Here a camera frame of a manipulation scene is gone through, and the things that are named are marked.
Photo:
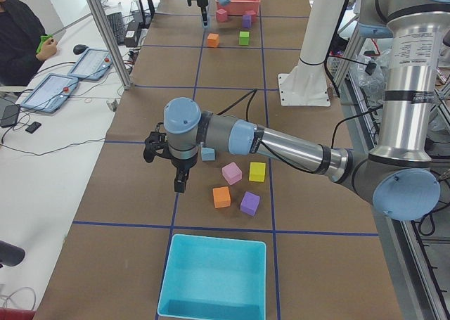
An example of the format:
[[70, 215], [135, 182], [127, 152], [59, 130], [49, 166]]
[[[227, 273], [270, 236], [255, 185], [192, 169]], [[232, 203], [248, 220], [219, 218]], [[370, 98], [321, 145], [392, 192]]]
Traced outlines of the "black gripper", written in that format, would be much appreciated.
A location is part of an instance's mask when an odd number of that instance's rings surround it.
[[196, 0], [197, 1], [197, 5], [201, 6], [200, 7], [200, 11], [201, 11], [201, 16], [202, 18], [205, 17], [207, 14], [207, 0]]
[[194, 167], [197, 161], [197, 156], [193, 156], [188, 159], [171, 159], [171, 163], [176, 167], [176, 176], [174, 178], [174, 191], [176, 193], [185, 193], [187, 181], [189, 178], [189, 169]]

